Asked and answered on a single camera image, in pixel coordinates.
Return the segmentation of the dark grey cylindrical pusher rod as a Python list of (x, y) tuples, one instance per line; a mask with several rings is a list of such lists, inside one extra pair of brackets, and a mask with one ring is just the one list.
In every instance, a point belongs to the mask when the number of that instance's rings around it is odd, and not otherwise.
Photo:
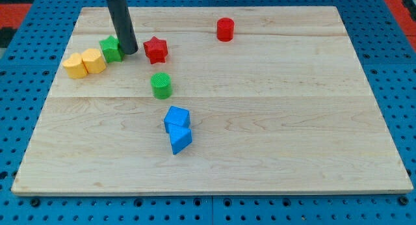
[(127, 0), (106, 0), (106, 3), (121, 50), (127, 55), (135, 54), (138, 44)]

